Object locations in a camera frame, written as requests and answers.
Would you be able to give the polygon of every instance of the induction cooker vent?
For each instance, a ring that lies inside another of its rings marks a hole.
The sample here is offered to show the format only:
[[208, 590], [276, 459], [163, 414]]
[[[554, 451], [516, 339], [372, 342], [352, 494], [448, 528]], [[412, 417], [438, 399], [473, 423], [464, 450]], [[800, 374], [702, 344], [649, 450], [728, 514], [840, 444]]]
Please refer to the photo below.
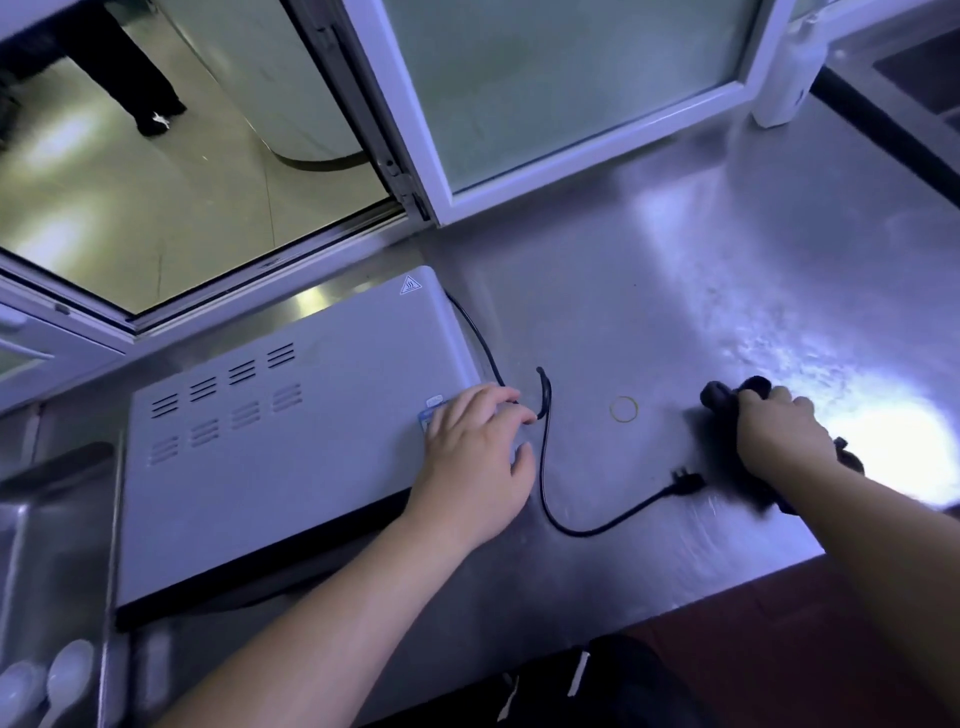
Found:
[[217, 377], [211, 376], [203, 381], [198, 381], [196, 384], [191, 384], [189, 393], [190, 401], [198, 401], [204, 397], [215, 395], [217, 393]]
[[252, 425], [259, 419], [260, 402], [252, 401], [249, 404], [244, 404], [242, 407], [237, 407], [233, 410], [230, 414], [230, 428], [240, 429], [241, 427]]
[[220, 421], [216, 418], [207, 420], [190, 428], [190, 447], [198, 448], [218, 437], [220, 437]]
[[147, 465], [157, 465], [164, 460], [169, 460], [180, 454], [180, 437], [174, 435], [159, 440], [150, 448], [150, 455], [147, 457]]
[[177, 394], [167, 395], [150, 405], [150, 419], [155, 420], [157, 417], [169, 415], [171, 412], [176, 412], [179, 407], [180, 396]]
[[289, 384], [286, 387], [280, 387], [274, 392], [274, 398], [270, 408], [275, 413], [282, 412], [294, 404], [300, 404], [303, 401], [303, 391], [299, 384]]
[[280, 364], [286, 364], [288, 361], [293, 361], [296, 356], [293, 342], [284, 344], [279, 349], [267, 352], [267, 368], [273, 369], [274, 367], [280, 366]]
[[243, 364], [238, 364], [233, 369], [228, 370], [228, 381], [230, 385], [239, 384], [256, 376], [256, 361], [251, 359]]

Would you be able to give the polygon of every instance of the power cord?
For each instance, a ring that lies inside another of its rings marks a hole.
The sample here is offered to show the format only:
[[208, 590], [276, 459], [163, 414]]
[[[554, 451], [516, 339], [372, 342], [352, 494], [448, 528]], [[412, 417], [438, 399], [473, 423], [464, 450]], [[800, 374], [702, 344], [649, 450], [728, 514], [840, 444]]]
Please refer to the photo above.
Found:
[[[500, 375], [500, 370], [497, 368], [496, 361], [493, 359], [493, 353], [490, 351], [490, 347], [487, 345], [487, 340], [484, 339], [483, 334], [480, 333], [480, 329], [477, 328], [477, 325], [473, 323], [473, 319], [469, 317], [469, 314], [467, 314], [460, 303], [450, 295], [449, 291], [444, 292], [446, 293], [446, 297], [450, 300], [450, 302], [453, 303], [453, 307], [460, 311], [460, 315], [464, 317], [464, 321], [467, 322], [470, 330], [473, 331], [473, 335], [476, 336], [477, 341], [480, 342], [480, 346], [483, 348], [484, 354], [487, 355], [487, 360], [490, 362], [490, 368], [493, 370], [493, 376], [496, 378], [496, 383], [501, 387], [505, 387], [506, 383], [503, 381], [503, 376]], [[553, 513], [550, 512], [550, 506], [547, 505], [546, 486], [543, 478], [543, 466], [546, 462], [546, 442], [547, 436], [550, 434], [550, 410], [553, 407], [553, 385], [550, 383], [550, 378], [546, 375], [543, 367], [537, 367], [537, 374], [540, 375], [540, 413], [537, 415], [537, 419], [543, 420], [543, 442], [540, 445], [540, 505], [543, 506], [543, 514], [546, 516], [546, 519], [550, 521], [550, 525], [552, 525], [561, 533], [576, 539], [588, 539], [591, 536], [599, 536], [601, 533], [605, 533], [611, 528], [620, 525], [631, 516], [635, 516], [648, 505], [656, 503], [663, 497], [689, 496], [707, 485], [707, 482], [699, 473], [688, 473], [686, 468], [680, 468], [671, 474], [673, 476], [673, 482], [670, 483], [670, 485], [654, 493], [646, 500], [641, 501], [630, 510], [624, 511], [616, 518], [607, 521], [603, 525], [599, 525], [596, 528], [590, 528], [587, 530], [577, 530], [576, 528], [569, 528], [563, 525], [557, 521], [557, 518], [553, 515]]]

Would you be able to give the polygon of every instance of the label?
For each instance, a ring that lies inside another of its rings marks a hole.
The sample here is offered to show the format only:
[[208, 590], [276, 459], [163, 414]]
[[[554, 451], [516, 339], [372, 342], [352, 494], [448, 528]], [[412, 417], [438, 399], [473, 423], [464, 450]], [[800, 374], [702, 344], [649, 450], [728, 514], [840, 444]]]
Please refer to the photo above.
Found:
[[404, 294], [410, 293], [411, 291], [419, 291], [422, 287], [423, 286], [421, 286], [415, 280], [410, 278], [410, 276], [407, 276], [403, 280], [403, 285], [400, 288], [400, 295], [403, 296]]
[[[430, 401], [435, 400], [436, 397], [431, 397]], [[433, 420], [433, 413], [436, 412], [441, 406], [446, 404], [445, 400], [441, 398], [436, 404], [427, 407], [422, 412], [417, 415], [417, 421], [420, 423], [420, 429], [426, 432], [426, 429], [430, 426], [431, 421]]]

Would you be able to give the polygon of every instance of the window frame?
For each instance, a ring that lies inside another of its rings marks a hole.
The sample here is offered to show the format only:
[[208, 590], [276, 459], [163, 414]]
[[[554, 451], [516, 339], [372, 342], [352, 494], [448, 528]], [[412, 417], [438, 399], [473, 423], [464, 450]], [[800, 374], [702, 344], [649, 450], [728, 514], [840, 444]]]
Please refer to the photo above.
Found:
[[454, 192], [447, 183], [383, 0], [341, 2], [352, 36], [359, 44], [358, 50], [365, 56], [372, 80], [393, 116], [419, 188], [441, 225], [469, 217], [751, 101], [766, 78], [794, 4], [793, 0], [763, 0], [734, 81]]

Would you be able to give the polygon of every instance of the spoon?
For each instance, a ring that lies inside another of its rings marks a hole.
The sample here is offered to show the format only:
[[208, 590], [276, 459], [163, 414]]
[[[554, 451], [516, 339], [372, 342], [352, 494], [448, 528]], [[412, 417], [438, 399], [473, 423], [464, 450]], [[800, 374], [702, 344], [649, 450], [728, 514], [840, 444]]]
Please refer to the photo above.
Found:
[[53, 728], [60, 716], [86, 695], [93, 675], [93, 651], [87, 640], [74, 640], [57, 653], [47, 675], [50, 710], [39, 728]]
[[0, 728], [11, 728], [40, 706], [46, 676], [43, 667], [27, 661], [13, 663], [0, 674]]

